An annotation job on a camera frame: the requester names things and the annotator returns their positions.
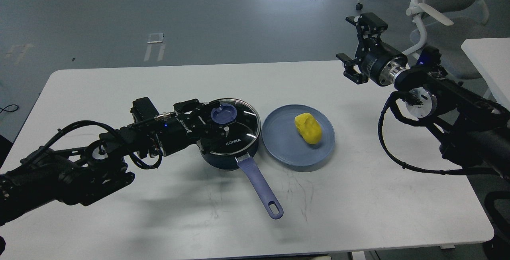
yellow clay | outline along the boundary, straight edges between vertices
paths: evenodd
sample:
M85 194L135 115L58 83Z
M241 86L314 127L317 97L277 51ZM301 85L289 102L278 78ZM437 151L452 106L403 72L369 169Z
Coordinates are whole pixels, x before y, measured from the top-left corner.
M301 113L294 118L297 131L308 144L317 144L322 138L322 129L314 116L308 112Z

table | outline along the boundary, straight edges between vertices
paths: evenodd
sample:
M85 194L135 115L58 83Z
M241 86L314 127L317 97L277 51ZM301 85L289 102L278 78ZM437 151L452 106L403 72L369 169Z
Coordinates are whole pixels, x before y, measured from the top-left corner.
M510 38L467 39L462 50L483 77L496 101L510 109Z
M339 61L78 69L51 75L1 173L76 120L132 122L131 102L240 98L262 120L279 106L305 104L335 128L335 149L316 171L283 167L260 147L255 160L284 208L272 220L248 178L206 164L196 146L142 171L135 181L83 207L51 202L1 227L5 259L245 258L485 242L493 229L465 176L401 169L381 149L377 120L391 87L355 85ZM411 164L455 169L426 129L388 115L388 148ZM97 140L82 128L54 149Z

saucepan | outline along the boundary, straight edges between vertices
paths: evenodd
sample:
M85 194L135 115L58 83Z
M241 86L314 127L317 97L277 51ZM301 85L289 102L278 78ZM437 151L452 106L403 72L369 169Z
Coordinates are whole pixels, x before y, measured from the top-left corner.
M250 180L269 216L273 219L281 218L284 210L253 160L262 130L259 114L253 106L242 100L220 98L218 101L220 106L211 111L211 119L220 125L232 120L235 122L228 125L228 136L224 144L214 151L202 153L202 157L219 169L240 168Z

black cable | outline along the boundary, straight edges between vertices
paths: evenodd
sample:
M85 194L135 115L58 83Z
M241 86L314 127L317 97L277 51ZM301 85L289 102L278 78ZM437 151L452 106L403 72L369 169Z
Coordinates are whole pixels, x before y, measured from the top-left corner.
M27 163L31 163L33 160L35 160L37 157L39 157L41 154L43 154L51 145L53 145L55 142L57 142L57 140L62 138L67 133L74 131L81 127L86 127L86 126L99 126L103 129L105 129L106 131L108 131L109 133L111 133L113 135L113 137L116 138L118 141L125 144L127 155L129 155L129 157L131 158L131 160L137 167L139 167L141 169L155 169L155 168L158 168L159 165L161 164L163 155L160 151L158 153L159 157L158 157L158 160L156 161L156 163L153 165L148 165L147 163L143 162L140 158L135 156L135 154L133 154L132 151L129 151L127 149L128 144L122 138L122 136L120 136L115 131L115 129L113 129L113 127L110 127L109 125L106 125L106 124L103 124L100 122L95 122L93 120L79 120L78 122L73 122L72 124L62 128L62 129L58 129L58 133L55 134L43 147L41 147L41 149L39 149L39 151L36 154L34 154L29 160L27 160Z
M15 109L12 109L12 110L7 109L7 108L8 108L8 107L10 107L10 106L15 106L16 108L15 108ZM4 108L1 108L1 107L0 107L0 113L2 113L2 112L4 112L4 111L7 111L7 112L14 112L14 111L17 111L18 109L20 109L20 106L15 105L15 104L12 104L12 105L8 105L8 106L6 106L6 107L4 107Z
M377 124L377 134L379 135L379 142L381 143L381 147L386 152L386 154L390 157L391 160L393 160L395 163L400 165L403 169L409 169L416 172L422 172L422 173L433 173L433 174L441 174L441 175L473 175L473 174L492 174L492 175L499 175L497 172L495 172L493 169L488 169L484 167L474 167L474 168L468 168L468 169L452 169L452 170L431 170L431 169L423 169L420 167L412 166L406 162L403 162L402 160L399 160L397 157L395 157L393 154L390 153L388 148L386 147L386 144L384 143L384 137L383 137L383 123L384 123L384 115L386 114L386 111L388 111L388 108L392 107L392 112L395 113L393 110L394 107L396 107L396 100L397 99L406 99L407 93L401 93L401 92L393 92L389 96L388 100L386 100L386 104L384 104L384 108L381 111L381 116L379 118L379 122ZM412 125L412 126L427 126L427 122L419 123L420 120L410 120L407 118L406 124Z
M136 127L140 127L142 125L145 125L145 124L147 124L149 122L153 122L153 121L154 121L154 118L148 118L146 120L142 120L141 122L135 122L134 124L128 125L128 127L136 128Z
M492 191L487 193L485 196L485 200L483 204L487 210L487 213L490 215L496 227L499 228L499 231L503 233L506 237L510 238L510 223L499 213L498 209L496 209L496 200L510 200L510 191Z

plate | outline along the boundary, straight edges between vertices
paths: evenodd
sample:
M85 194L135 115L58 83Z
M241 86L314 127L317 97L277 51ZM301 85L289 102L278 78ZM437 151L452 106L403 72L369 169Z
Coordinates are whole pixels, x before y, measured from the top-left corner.
M319 122L322 138L317 144L308 144L294 124L301 113L311 113ZM306 105L286 105L272 111L262 126L262 141L268 152L292 169L304 170L324 160L335 147L335 131L328 118Z

